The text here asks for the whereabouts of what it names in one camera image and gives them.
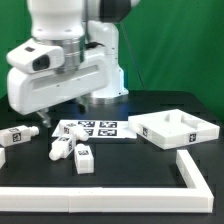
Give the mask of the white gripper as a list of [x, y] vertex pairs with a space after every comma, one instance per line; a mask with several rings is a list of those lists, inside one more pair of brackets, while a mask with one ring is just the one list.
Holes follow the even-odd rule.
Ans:
[[[108, 85], [103, 47], [86, 50], [78, 69], [58, 73], [65, 62], [64, 49], [33, 39], [7, 54], [12, 66], [7, 76], [10, 106], [22, 115], [37, 112], [46, 128], [51, 118], [45, 108], [85, 95]], [[88, 112], [86, 102], [78, 101], [80, 114]]]

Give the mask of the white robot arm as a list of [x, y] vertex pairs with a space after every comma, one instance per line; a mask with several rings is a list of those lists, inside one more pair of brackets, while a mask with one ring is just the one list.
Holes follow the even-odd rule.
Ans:
[[8, 100], [16, 112], [37, 113], [77, 99], [111, 104], [128, 95], [118, 62], [121, 22], [140, 0], [27, 0], [32, 38], [7, 54]]

